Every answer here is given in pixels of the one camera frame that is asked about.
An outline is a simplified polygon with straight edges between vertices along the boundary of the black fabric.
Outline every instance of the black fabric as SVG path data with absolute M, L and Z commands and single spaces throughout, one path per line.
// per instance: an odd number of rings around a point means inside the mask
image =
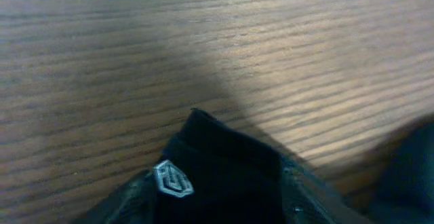
M 434 223 L 434 123 L 403 140 L 382 176 L 370 216 L 384 224 Z
M 193 110 L 163 151 L 195 188 L 173 198 L 160 193 L 156 223 L 284 223 L 279 154 Z

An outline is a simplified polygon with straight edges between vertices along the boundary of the silver emblem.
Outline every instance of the silver emblem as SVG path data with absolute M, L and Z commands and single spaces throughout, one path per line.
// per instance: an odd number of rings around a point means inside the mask
M 195 192 L 187 176 L 169 160 L 156 165 L 154 175 L 163 193 L 182 198 Z

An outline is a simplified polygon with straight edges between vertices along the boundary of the wooden surface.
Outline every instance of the wooden surface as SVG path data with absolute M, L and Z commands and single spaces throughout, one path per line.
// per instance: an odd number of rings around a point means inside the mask
M 2 223 L 65 223 L 191 107 L 367 203 L 434 110 L 434 0 L 1 0 Z

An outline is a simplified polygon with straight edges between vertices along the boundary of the wooden table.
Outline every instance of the wooden table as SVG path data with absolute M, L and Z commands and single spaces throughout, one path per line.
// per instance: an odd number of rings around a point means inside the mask
M 394 132 L 434 110 L 434 0 L 2 0 L 0 20 L 6 223 L 76 217 L 191 107 L 362 207 Z

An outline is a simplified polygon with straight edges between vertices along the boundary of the metal logo badge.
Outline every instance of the metal logo badge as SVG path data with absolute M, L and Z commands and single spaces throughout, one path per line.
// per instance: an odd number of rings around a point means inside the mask
M 163 193 L 182 198 L 195 192 L 187 176 L 169 160 L 156 165 L 154 174 Z

